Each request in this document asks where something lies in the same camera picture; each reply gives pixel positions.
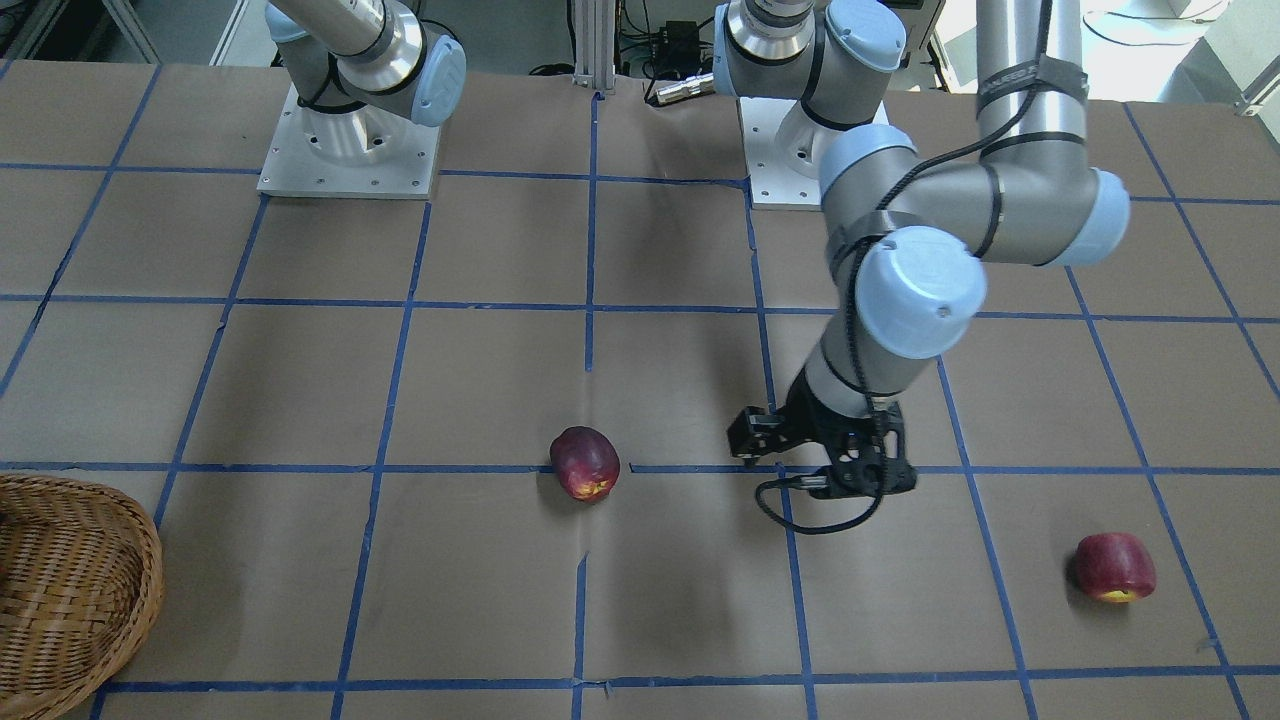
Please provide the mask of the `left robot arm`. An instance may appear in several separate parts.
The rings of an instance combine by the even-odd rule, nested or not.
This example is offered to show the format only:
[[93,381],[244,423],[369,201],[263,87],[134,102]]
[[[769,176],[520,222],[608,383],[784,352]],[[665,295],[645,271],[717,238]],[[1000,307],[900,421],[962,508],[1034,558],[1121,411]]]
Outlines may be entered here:
[[878,1],[730,1],[716,88],[794,100],[815,154],[838,310],[781,410],[728,429],[746,464],[799,445],[838,459],[890,430],[896,397],[955,346],[986,297],[984,263],[1080,266],[1120,243],[1132,201],[1087,152],[1089,81],[1076,1],[977,5],[978,138],[924,159],[876,114],[906,31]]

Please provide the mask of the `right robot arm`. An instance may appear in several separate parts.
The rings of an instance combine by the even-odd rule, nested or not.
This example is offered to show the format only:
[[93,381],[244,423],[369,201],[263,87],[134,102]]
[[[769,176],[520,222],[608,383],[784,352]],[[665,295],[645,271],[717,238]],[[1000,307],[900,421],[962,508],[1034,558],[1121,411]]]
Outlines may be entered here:
[[300,108],[440,127],[460,104],[465,49],[402,1],[270,1],[264,15]]

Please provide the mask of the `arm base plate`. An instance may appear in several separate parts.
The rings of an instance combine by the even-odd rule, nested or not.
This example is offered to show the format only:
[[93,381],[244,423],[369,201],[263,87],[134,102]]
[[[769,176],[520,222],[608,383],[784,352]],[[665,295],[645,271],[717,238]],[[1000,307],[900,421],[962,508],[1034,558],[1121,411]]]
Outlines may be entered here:
[[376,108],[325,114],[291,87],[268,146],[257,191],[283,199],[428,201],[440,131]]
[[749,199],[756,210],[824,211],[840,219],[874,210],[905,174],[916,146],[887,122],[884,108],[872,122],[832,129],[812,119],[799,100],[741,97],[742,147]]

